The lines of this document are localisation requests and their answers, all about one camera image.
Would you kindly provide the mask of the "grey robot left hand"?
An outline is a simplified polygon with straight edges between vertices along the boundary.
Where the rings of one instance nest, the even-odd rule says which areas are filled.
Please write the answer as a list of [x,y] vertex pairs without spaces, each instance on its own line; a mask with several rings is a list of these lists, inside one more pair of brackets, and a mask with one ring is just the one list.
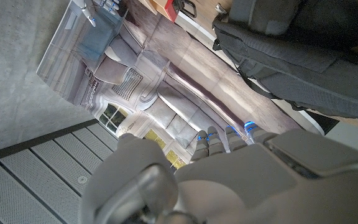
[[159,145],[121,135],[81,198],[80,223],[358,223],[358,151],[295,129],[246,122],[223,144],[200,131],[173,170]]

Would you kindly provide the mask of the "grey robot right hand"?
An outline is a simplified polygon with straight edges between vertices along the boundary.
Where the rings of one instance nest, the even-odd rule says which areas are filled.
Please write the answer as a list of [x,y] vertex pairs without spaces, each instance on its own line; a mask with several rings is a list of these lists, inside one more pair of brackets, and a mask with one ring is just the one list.
[[[87,20],[91,23],[93,27],[96,26],[96,19],[92,16],[92,13],[89,7],[86,5],[85,0],[72,0],[82,11],[85,15]],[[108,11],[110,14],[115,15],[119,10],[120,0],[99,0],[95,1],[97,6]]]

